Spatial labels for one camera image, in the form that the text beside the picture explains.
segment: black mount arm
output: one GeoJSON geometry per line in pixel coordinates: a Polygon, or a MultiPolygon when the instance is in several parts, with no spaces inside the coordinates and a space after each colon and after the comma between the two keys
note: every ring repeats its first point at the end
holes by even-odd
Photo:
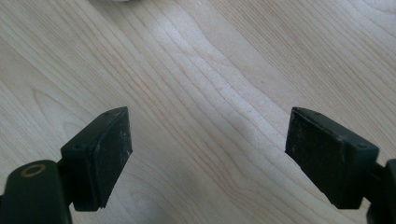
{"type": "Polygon", "coordinates": [[[62,159],[35,161],[13,171],[0,197],[2,224],[70,224],[77,211],[106,207],[132,153],[128,108],[103,113],[61,149],[62,159]]]}
{"type": "Polygon", "coordinates": [[[291,110],[286,153],[338,209],[371,202],[368,223],[396,223],[396,160],[376,163],[378,147],[315,111],[291,110]]]}

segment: light wood grain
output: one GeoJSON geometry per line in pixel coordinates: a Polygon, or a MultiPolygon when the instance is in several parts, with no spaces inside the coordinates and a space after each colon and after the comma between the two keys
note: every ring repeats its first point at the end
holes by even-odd
{"type": "Polygon", "coordinates": [[[284,153],[291,107],[396,158],[396,1],[0,1],[0,191],[127,105],[134,153],[74,223],[365,223],[284,153]]]}

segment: wooden floor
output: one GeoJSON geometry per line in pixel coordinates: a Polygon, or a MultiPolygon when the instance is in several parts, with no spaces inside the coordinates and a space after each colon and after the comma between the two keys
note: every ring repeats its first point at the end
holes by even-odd
{"type": "Polygon", "coordinates": [[[129,107],[134,153],[74,223],[365,223],[284,153],[295,105],[396,158],[395,0],[2,0],[0,50],[0,192],[129,107]]]}

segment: black clamp jaw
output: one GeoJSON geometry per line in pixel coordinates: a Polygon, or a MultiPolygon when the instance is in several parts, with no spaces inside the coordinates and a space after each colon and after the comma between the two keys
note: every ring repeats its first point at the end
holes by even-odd
{"type": "Polygon", "coordinates": [[[338,209],[371,202],[369,224],[396,224],[396,160],[376,163],[378,147],[335,121],[291,110],[286,153],[338,209]]]}
{"type": "Polygon", "coordinates": [[[1,224],[70,224],[77,211],[106,207],[132,153],[128,108],[103,113],[61,149],[62,159],[13,171],[0,198],[1,224]]]}

